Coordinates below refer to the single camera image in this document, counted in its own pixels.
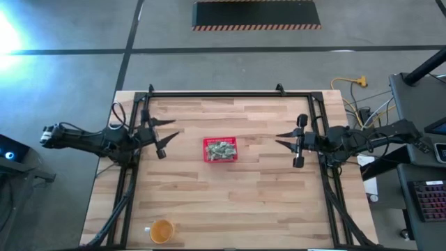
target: gray floor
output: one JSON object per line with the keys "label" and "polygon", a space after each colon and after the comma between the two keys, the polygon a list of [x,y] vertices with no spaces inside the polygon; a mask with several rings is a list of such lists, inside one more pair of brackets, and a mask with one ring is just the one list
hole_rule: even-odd
{"label": "gray floor", "polygon": [[[20,50],[123,49],[137,0],[0,0],[0,22],[12,27],[8,44]],[[237,46],[438,45],[446,19],[435,1],[316,1],[320,31],[190,30],[192,0],[146,0],[135,48]],[[434,51],[159,54],[130,58],[124,90],[328,89],[335,77],[365,75],[357,99],[390,90],[388,76],[408,72]],[[56,181],[36,188],[13,230],[10,250],[56,250],[79,242],[98,158],[80,151],[47,150],[43,126],[67,121],[96,131],[106,124],[122,55],[0,56],[0,133],[33,147]],[[435,73],[444,73],[441,67]],[[351,99],[350,85],[336,83]],[[378,108],[389,93],[360,103]],[[395,111],[390,121],[396,121]],[[380,178],[392,187],[394,178]],[[373,209],[383,245],[413,248],[399,238],[401,211]]]}

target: yellow extension cord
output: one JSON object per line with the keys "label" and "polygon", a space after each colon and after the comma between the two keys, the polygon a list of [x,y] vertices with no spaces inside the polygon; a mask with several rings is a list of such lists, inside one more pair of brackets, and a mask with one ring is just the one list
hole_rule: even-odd
{"label": "yellow extension cord", "polygon": [[[366,83],[365,76],[361,76],[361,78],[359,78],[359,79],[348,79],[348,78],[343,78],[343,77],[337,77],[337,78],[332,79],[332,81],[330,82],[330,86],[331,86],[332,90],[335,89],[335,87],[333,86],[333,83],[334,83],[336,80],[343,80],[343,81],[350,82],[350,83],[353,82],[353,83],[358,84],[358,85],[361,86],[362,88],[367,87],[367,83]],[[351,109],[353,110],[353,112],[354,112],[355,115],[356,115],[357,122],[359,123],[360,127],[362,128],[363,125],[362,125],[362,122],[361,122],[361,118],[360,118],[359,114],[357,113],[356,108],[355,108],[354,106],[352,106],[351,102],[348,101],[347,99],[342,98],[342,100],[343,100],[344,102],[346,102],[347,105],[349,105],[349,106],[351,107]],[[389,107],[389,108],[387,109],[387,111],[380,112],[380,113],[378,114],[378,116],[376,116],[376,118],[373,119],[373,121],[370,123],[370,125],[366,125],[365,128],[370,128],[373,124],[375,124],[375,122],[376,122],[382,115],[384,115],[386,112],[389,112],[390,110],[392,110],[392,109],[394,109],[394,108],[395,108],[395,106],[393,105],[393,106]]]}

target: keyboard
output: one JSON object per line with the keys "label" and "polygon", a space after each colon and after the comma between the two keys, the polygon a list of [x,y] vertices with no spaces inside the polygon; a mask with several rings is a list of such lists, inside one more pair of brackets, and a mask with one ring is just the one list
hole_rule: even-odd
{"label": "keyboard", "polygon": [[421,221],[446,221],[446,181],[412,181],[408,187]]}

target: wooden table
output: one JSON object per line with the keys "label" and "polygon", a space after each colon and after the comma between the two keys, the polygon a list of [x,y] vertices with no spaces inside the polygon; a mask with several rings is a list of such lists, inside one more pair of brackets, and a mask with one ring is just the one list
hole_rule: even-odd
{"label": "wooden table", "polygon": [[[340,92],[323,95],[330,126],[347,125]],[[119,91],[115,97],[128,118],[133,96]],[[143,149],[127,248],[332,248],[316,153],[305,152],[305,166],[296,169],[293,154],[275,142],[274,135],[295,128],[297,115],[309,113],[305,98],[153,98],[150,109],[158,119],[176,119],[158,128],[161,137],[180,134],[163,160],[153,146]],[[225,136],[237,137],[238,162],[205,163],[203,138]],[[101,159],[98,171],[110,163]],[[81,244],[110,216],[118,173],[112,167],[95,180]],[[343,166],[341,182],[348,212],[377,243],[359,167]],[[176,226],[162,245],[144,231],[157,219]],[[339,217],[337,226],[342,239]]]}

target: red plastic container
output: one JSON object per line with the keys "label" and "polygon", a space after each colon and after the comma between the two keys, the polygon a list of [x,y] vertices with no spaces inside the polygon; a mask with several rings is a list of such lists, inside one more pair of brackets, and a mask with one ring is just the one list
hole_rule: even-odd
{"label": "red plastic container", "polygon": [[214,144],[217,142],[228,142],[230,144],[234,144],[237,151],[237,141],[235,137],[221,137],[221,138],[207,138],[203,139],[203,157],[204,162],[207,163],[219,163],[219,162],[234,162],[238,158],[238,151],[236,155],[232,158],[232,160],[208,160],[208,152],[206,151],[206,147],[208,147],[209,144]]}

